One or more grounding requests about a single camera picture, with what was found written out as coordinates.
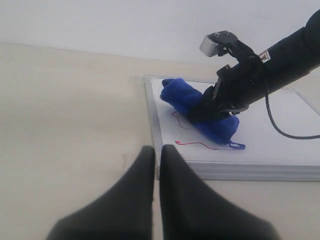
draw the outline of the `blue fabric loop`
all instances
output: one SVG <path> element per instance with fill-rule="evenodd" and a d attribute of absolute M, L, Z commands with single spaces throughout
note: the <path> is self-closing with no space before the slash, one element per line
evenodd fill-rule
<path fill-rule="evenodd" d="M 196 107 L 203 94 L 187 84 L 182 78 L 168 78 L 162 81 L 163 90 L 160 98 L 169 103 L 183 116 Z M 233 149 L 245 149 L 244 144 L 231 141 L 239 126 L 236 116 L 229 116 L 223 120 L 197 122 L 194 126 L 207 138 L 221 145 L 229 145 Z"/>

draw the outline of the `warning label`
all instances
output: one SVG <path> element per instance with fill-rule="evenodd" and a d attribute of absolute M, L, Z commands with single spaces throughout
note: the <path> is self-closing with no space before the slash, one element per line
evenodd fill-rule
<path fill-rule="evenodd" d="M 262 60 L 263 63 L 266 63 L 271 59 L 268 50 L 265 50 L 262 53 L 260 53 L 259 57 L 260 57 L 260 59 Z"/>

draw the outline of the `beige table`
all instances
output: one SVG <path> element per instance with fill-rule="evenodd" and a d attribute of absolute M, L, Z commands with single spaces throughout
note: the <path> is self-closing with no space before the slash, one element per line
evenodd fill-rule
<path fill-rule="evenodd" d="M 59 218 L 104 193 L 141 146 L 152 144 L 144 86 L 130 77 L 210 79 L 216 70 L 0 44 L 0 239 L 44 239 Z M 297 86 L 320 107 L 316 77 Z M 319 239 L 320 183 L 207 183 L 273 222 L 283 239 Z M 153 213 L 154 239 L 160 240 L 157 182 Z"/>

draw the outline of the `white board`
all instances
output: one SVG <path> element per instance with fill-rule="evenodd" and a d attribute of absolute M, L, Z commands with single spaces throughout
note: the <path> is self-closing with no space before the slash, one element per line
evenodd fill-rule
<path fill-rule="evenodd" d="M 245 150 L 221 146 L 207 139 L 188 121 L 160 99 L 162 79 L 151 80 L 163 145 L 175 145 L 186 162 L 203 179 L 320 181 L 320 139 L 295 140 L 280 135 L 270 123 L 265 100 L 250 105 L 238 115 L 240 124 L 231 138 L 245 144 Z M 212 83 L 188 81 L 203 92 Z M 320 134 L 320 115 L 292 89 L 281 89 L 270 95 L 270 107 L 280 129 L 292 135 Z M 177 145 L 201 142 L 201 144 Z"/>

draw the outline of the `blue towel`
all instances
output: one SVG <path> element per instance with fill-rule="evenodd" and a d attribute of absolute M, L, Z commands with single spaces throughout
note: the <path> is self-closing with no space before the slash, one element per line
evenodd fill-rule
<path fill-rule="evenodd" d="M 183 116 L 197 106 L 203 94 L 187 84 L 182 78 L 169 78 L 162 81 L 163 90 L 160 98 L 169 103 Z M 239 126 L 239 119 L 236 116 L 229 116 L 223 120 L 196 122 L 193 124 L 202 134 L 213 142 L 221 145 L 229 145 L 234 149 L 245 149 L 243 144 L 231 141 Z"/>

